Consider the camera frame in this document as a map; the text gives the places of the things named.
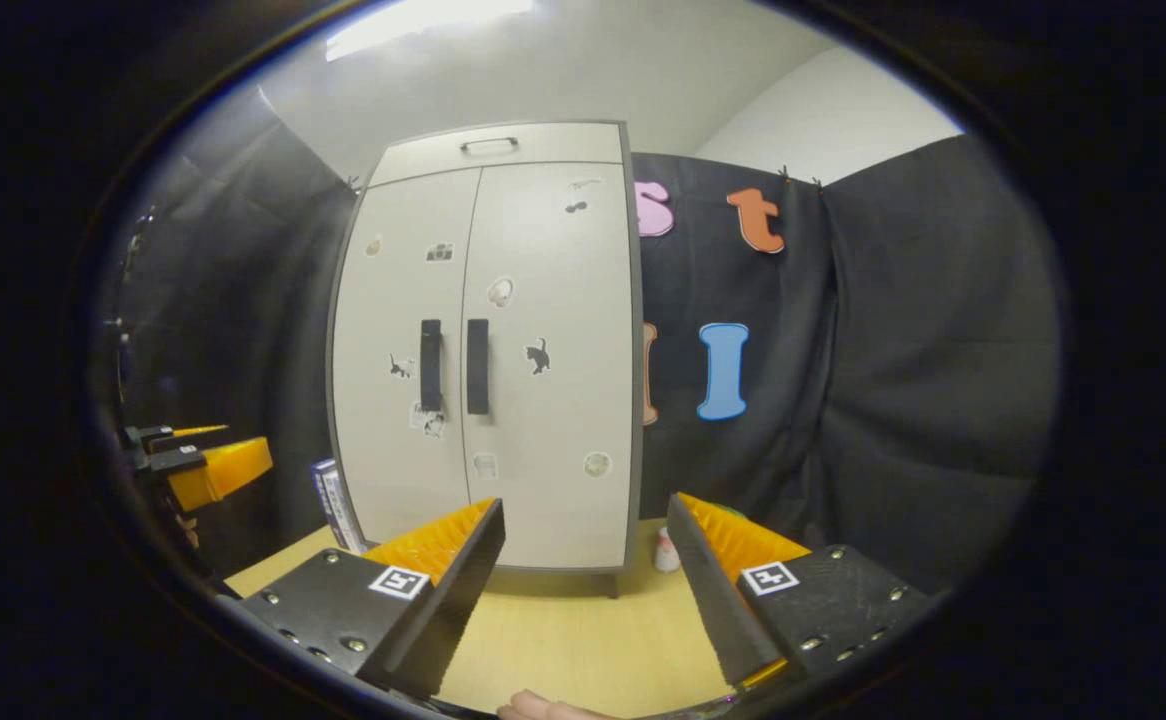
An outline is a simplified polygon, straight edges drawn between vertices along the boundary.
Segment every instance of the ceiling light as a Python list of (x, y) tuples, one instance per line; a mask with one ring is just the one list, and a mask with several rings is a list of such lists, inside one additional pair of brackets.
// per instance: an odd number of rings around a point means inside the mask
[(326, 61), (433, 27), (529, 12), (532, 4), (533, 0), (400, 0), (331, 36), (326, 41)]

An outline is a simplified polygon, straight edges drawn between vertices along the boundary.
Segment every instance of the small white cup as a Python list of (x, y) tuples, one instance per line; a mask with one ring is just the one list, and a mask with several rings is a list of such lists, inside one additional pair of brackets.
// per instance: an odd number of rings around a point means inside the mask
[(680, 555), (676, 555), (676, 548), (670, 544), (667, 527), (659, 529), (659, 541), (655, 544), (655, 568), (660, 573), (674, 573), (680, 568)]

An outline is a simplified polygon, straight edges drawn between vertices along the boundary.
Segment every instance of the blue letter i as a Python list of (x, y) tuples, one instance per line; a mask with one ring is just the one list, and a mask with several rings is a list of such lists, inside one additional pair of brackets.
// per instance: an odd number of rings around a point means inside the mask
[(725, 420), (742, 415), (747, 403), (739, 397), (739, 373), (743, 369), (743, 343), (747, 326), (711, 323), (698, 331), (707, 345), (707, 400), (698, 405), (698, 418)]

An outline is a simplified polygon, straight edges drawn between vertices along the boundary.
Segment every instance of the book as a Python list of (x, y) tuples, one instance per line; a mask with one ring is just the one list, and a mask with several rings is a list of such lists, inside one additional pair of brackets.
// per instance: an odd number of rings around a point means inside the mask
[(339, 547), (364, 555), (368, 550), (367, 543), (360, 534), (360, 527), (351, 512), (351, 498), (346, 484), (342, 482), (337, 462), (330, 459), (314, 464), (312, 482), (321, 496), (322, 509), (326, 511), (326, 523), (330, 523)]

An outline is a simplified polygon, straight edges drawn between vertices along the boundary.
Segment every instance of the cabinet top handle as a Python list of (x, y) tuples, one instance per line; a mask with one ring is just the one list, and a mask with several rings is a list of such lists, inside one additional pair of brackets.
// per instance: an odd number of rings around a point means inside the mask
[(520, 145), (520, 142), (514, 137), (487, 137), (484, 138), (484, 140), (469, 140), (468, 142), (464, 142), (463, 145), (459, 146), (459, 151), (468, 152), (469, 145), (475, 145), (478, 142), (511, 142), (513, 147)]

